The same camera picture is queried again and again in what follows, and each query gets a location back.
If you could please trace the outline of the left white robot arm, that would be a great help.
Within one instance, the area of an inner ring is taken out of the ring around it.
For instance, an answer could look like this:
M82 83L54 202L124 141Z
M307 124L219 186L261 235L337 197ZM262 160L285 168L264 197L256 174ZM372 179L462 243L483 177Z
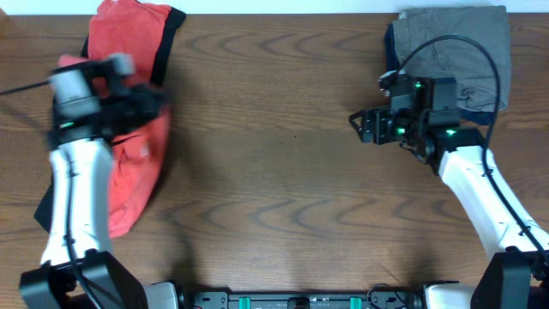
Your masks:
M109 234L113 137L159 116L160 92L127 84L127 54L54 70L53 171L49 239L40 266L21 275L30 308L177 308L171 282L142 285L114 256Z

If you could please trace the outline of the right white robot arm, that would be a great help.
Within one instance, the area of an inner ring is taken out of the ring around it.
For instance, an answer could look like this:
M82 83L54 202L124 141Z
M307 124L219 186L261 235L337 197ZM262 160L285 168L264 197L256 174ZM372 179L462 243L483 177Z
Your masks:
M396 142L455 194L489 260L480 282L426 283L412 308L546 308L548 233L525 210L499 172L486 140L460 124L453 78L409 76L396 70L378 79L384 107L349 118L362 142Z

